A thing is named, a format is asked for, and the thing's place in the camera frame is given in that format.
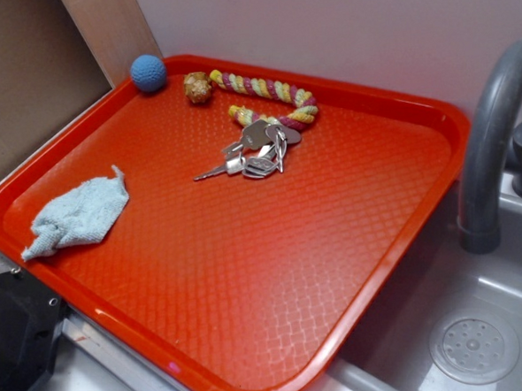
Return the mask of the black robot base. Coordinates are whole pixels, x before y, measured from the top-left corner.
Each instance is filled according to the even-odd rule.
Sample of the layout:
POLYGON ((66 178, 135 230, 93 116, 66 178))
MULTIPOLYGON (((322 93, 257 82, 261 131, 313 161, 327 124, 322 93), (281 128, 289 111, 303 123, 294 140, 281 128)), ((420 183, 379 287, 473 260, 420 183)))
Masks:
POLYGON ((65 311, 31 273, 0 273, 0 391, 37 391, 52 377, 65 311))

